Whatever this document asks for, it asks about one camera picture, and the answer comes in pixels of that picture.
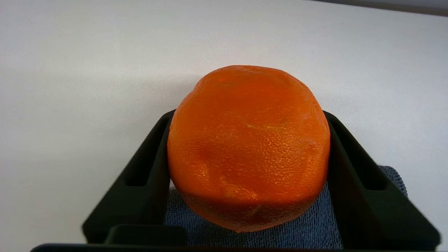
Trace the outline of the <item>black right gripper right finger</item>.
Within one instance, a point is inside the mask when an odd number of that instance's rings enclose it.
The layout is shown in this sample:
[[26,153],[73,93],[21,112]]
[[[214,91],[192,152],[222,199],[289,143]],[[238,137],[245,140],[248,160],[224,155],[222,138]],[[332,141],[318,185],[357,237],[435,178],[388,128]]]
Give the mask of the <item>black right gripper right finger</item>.
[[342,244],[353,250],[435,250],[439,231],[325,112],[331,132],[328,188]]

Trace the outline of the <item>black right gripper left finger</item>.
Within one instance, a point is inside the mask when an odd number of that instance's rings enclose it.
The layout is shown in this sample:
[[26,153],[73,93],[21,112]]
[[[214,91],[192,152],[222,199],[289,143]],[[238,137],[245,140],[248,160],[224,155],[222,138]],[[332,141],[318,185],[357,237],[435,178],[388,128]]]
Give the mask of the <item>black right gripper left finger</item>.
[[104,243],[116,225],[164,223],[170,185],[167,138],[173,115],[170,111],[157,121],[83,223],[88,243]]

